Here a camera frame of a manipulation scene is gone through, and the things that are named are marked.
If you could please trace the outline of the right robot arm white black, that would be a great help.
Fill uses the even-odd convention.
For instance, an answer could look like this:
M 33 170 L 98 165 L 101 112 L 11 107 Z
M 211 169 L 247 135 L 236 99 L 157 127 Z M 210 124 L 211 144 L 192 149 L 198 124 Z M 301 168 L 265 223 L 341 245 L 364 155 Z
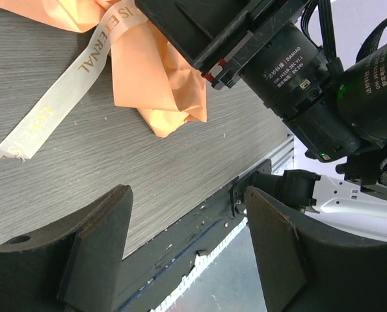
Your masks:
M 353 66 L 336 51 L 330 1 L 137 1 L 211 86 L 244 81 L 322 163 L 387 201 L 387 18 Z

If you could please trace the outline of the orange wrapping paper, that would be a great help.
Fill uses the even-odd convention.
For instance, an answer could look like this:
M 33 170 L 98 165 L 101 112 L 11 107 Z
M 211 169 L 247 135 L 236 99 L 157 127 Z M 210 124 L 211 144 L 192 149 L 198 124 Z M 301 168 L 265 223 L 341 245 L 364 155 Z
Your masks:
M 0 1 L 0 8 L 67 31 L 95 27 L 113 1 Z M 126 31 L 111 48 L 113 97 L 136 108 L 156 136 L 188 121 L 206 122 L 206 81 L 147 21 Z

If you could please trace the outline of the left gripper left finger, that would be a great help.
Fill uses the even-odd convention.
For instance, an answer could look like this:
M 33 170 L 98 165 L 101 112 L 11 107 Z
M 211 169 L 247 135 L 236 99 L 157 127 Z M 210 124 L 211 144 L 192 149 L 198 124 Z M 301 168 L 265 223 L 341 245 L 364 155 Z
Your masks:
M 112 311 L 133 192 L 117 185 L 0 244 L 0 311 Z

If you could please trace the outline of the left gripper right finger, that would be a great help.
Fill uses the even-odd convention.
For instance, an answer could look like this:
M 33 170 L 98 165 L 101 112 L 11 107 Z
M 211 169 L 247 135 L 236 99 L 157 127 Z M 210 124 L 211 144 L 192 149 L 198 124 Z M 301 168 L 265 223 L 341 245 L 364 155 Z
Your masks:
M 268 311 L 387 311 L 387 242 L 328 226 L 254 187 L 245 201 Z

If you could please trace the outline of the cream printed ribbon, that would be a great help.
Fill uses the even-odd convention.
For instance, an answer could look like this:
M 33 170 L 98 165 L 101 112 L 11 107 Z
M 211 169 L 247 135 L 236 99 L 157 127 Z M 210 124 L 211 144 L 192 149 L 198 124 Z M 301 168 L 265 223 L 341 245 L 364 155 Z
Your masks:
M 146 21 L 134 1 L 112 5 L 87 47 L 0 143 L 0 160 L 31 159 L 96 82 L 117 39 Z

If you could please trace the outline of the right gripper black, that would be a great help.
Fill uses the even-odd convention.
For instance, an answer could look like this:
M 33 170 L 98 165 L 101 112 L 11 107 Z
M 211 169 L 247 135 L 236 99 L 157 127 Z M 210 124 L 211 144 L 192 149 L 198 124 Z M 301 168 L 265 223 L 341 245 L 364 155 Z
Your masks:
M 324 57 L 308 23 L 322 1 L 137 1 L 215 89 L 246 84 L 283 119 L 325 112 Z

